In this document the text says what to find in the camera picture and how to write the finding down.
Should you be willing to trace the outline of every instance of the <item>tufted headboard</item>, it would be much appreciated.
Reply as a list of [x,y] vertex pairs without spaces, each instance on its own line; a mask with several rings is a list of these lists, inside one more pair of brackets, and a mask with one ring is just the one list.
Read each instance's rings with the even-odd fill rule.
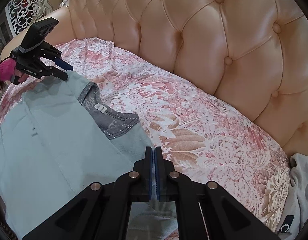
[[294,0],[70,0],[51,16],[49,42],[113,41],[308,155],[308,21]]

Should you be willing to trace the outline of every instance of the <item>floral bedspread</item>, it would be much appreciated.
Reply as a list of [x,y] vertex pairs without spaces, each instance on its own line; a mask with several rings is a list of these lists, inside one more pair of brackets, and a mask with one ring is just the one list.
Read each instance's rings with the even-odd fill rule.
[[[74,70],[96,82],[102,101],[137,112],[164,158],[192,180],[217,181],[271,230],[288,194],[288,160],[275,140],[232,106],[190,82],[99,38],[58,46]],[[0,105],[0,123],[21,93],[39,80],[11,85]],[[175,231],[168,240],[178,239]]]

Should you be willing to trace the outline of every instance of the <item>white garment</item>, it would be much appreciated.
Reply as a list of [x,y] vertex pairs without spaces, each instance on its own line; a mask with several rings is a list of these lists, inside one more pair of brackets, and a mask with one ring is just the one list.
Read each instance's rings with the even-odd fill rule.
[[[282,240],[295,239],[308,219],[308,156],[296,153],[290,158],[290,162],[291,186],[289,186],[285,207],[277,227],[277,231],[284,226],[288,229],[286,233],[278,233]],[[294,216],[289,228],[284,224],[288,215]]]

